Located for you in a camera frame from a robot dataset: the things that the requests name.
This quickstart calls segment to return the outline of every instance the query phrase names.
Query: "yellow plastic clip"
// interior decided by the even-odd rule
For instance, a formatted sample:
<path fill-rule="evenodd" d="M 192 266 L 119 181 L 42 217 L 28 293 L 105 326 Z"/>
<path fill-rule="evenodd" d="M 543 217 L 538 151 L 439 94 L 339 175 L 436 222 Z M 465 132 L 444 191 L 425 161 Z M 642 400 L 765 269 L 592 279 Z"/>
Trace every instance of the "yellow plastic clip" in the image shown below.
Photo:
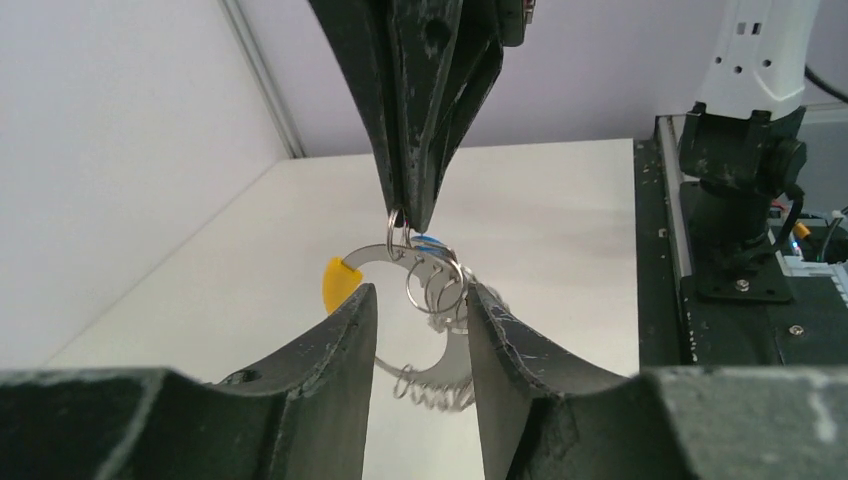
<path fill-rule="evenodd" d="M 345 265 L 340 257 L 331 259 L 324 270 L 324 284 L 321 288 L 327 313 L 335 312 L 360 283 L 362 272 Z"/>
<path fill-rule="evenodd" d="M 801 222 L 796 223 L 795 226 L 792 227 L 792 232 L 795 233 L 795 236 L 801 240 L 810 236 L 810 229 Z"/>

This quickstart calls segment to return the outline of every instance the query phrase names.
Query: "gray wall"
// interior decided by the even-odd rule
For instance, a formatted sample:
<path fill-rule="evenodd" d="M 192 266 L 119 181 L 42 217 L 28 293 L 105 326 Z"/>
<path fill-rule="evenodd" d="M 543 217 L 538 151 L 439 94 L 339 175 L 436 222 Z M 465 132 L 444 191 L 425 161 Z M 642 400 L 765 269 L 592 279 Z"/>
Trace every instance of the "gray wall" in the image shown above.
<path fill-rule="evenodd" d="M 307 0 L 242 0 L 313 156 L 364 153 L 368 139 Z M 526 43 L 466 146 L 647 136 L 687 111 L 712 58 L 718 0 L 538 0 Z M 822 0 L 809 62 L 848 89 L 848 1 Z M 830 101 L 808 90 L 807 102 Z"/>
<path fill-rule="evenodd" d="M 0 2 L 0 369 L 46 361 L 285 153 L 217 2 Z"/>
<path fill-rule="evenodd" d="M 798 184 L 806 193 L 809 210 L 829 212 L 848 206 L 848 112 L 839 122 L 812 123 L 801 127 L 807 142 L 807 165 Z"/>

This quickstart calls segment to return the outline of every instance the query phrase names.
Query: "silver ring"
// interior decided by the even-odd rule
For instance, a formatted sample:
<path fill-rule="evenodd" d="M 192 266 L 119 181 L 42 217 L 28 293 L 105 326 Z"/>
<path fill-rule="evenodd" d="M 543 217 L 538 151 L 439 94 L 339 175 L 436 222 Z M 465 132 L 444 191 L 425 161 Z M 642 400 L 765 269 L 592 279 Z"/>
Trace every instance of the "silver ring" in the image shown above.
<path fill-rule="evenodd" d="M 433 310 L 434 308 L 436 308 L 436 307 L 433 306 L 433 300 L 431 298 L 432 294 L 430 294 L 430 282 L 432 282 L 433 279 L 436 278 L 436 276 L 438 274 L 440 274 L 444 271 L 445 270 L 441 266 L 437 266 L 435 269 L 433 269 L 433 273 L 430 274 L 430 278 L 428 278 L 427 281 L 424 282 L 424 303 L 427 304 L 427 308 L 430 309 L 430 310 Z"/>
<path fill-rule="evenodd" d="M 397 222 L 397 216 L 400 215 L 400 210 L 397 208 L 392 209 L 392 213 L 389 214 L 389 223 L 388 230 L 386 231 L 386 250 L 389 253 L 389 258 L 396 262 L 403 257 L 403 252 L 400 252 L 399 255 L 395 255 L 395 223 Z M 405 243 L 405 247 L 409 248 L 412 246 L 412 241 L 409 237 L 409 222 L 403 222 L 403 241 Z"/>
<path fill-rule="evenodd" d="M 459 309 L 460 309 L 460 307 L 462 307 L 461 303 L 459 305 L 457 305 L 456 308 L 453 310 L 453 318 L 448 318 L 448 320 L 445 321 L 445 327 L 448 330 L 452 331 L 453 333 L 456 333 L 456 334 L 459 334 L 459 335 L 467 335 L 468 334 L 467 328 L 459 328 L 459 327 L 456 326 L 456 325 L 459 324 Z"/>
<path fill-rule="evenodd" d="M 460 285 L 459 291 L 460 291 L 460 294 L 457 295 L 456 301 L 453 302 L 452 304 L 448 305 L 447 307 L 443 308 L 442 310 L 434 310 L 434 309 L 430 309 L 430 308 L 427 308 L 427 309 L 421 308 L 421 305 L 419 305 L 418 302 L 415 301 L 415 298 L 412 297 L 412 288 L 410 287 L 410 281 L 412 280 L 412 274 L 413 274 L 413 272 L 415 272 L 415 269 L 418 267 L 418 265 L 424 263 L 424 257 L 422 257 L 421 255 L 426 255 L 426 254 L 423 254 L 423 253 L 417 254 L 415 256 L 415 265 L 413 265 L 412 268 L 409 269 L 409 273 L 406 274 L 406 296 L 407 296 L 407 298 L 409 298 L 409 302 L 412 303 L 412 306 L 415 307 L 419 312 L 424 312 L 428 315 L 438 315 L 438 314 L 441 314 L 441 313 L 449 312 L 449 311 L 453 310 L 454 308 L 458 307 L 459 304 L 462 302 L 462 291 L 466 287 L 466 285 L 465 285 L 466 282 L 465 282 L 465 275 L 463 275 L 463 272 L 462 272 L 462 267 L 460 267 L 459 264 L 456 263 L 455 261 L 453 261 L 453 259 L 451 259 L 451 258 L 445 258 L 444 260 L 446 262 L 448 262 L 451 265 L 451 267 L 453 267 L 453 269 L 457 272 L 457 274 L 459 274 L 459 285 Z M 451 278 L 450 281 L 448 281 L 448 283 L 447 283 L 447 285 L 454 285 L 454 284 L 456 284 L 455 278 Z M 439 291 L 439 296 L 436 299 L 436 305 L 439 304 L 439 300 L 441 300 L 441 298 L 442 298 L 442 292 L 445 291 L 445 289 L 447 288 L 447 285 L 442 290 Z M 426 290 L 424 292 L 424 298 L 425 298 L 425 300 L 427 298 Z"/>

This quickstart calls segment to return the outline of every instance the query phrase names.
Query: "white device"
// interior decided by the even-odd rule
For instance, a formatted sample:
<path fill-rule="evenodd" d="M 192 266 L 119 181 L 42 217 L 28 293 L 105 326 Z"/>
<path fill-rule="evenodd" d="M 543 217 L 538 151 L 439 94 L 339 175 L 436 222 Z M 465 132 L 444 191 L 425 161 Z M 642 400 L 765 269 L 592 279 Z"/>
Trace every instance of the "white device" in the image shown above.
<path fill-rule="evenodd" d="M 728 0 L 697 100 L 706 113 L 777 120 L 801 106 L 807 44 L 819 0 Z"/>

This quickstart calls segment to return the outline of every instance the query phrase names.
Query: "white tabletop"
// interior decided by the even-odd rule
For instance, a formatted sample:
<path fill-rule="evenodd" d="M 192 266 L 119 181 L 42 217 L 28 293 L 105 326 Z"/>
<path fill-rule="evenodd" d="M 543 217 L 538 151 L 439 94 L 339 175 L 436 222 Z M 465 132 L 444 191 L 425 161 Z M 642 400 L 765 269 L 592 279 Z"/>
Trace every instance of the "white tabletop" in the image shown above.
<path fill-rule="evenodd" d="M 460 150 L 427 232 L 518 318 L 624 375 L 638 370 L 632 145 Z M 281 162 L 48 366 L 169 365 L 219 381 L 324 319 L 327 261 L 383 242 L 385 225 L 370 156 Z M 377 286 L 378 354 L 434 363 L 444 338 L 406 299 L 405 271 L 363 271 Z M 482 479 L 474 408 L 427 411 L 393 385 L 374 373 L 363 478 Z"/>

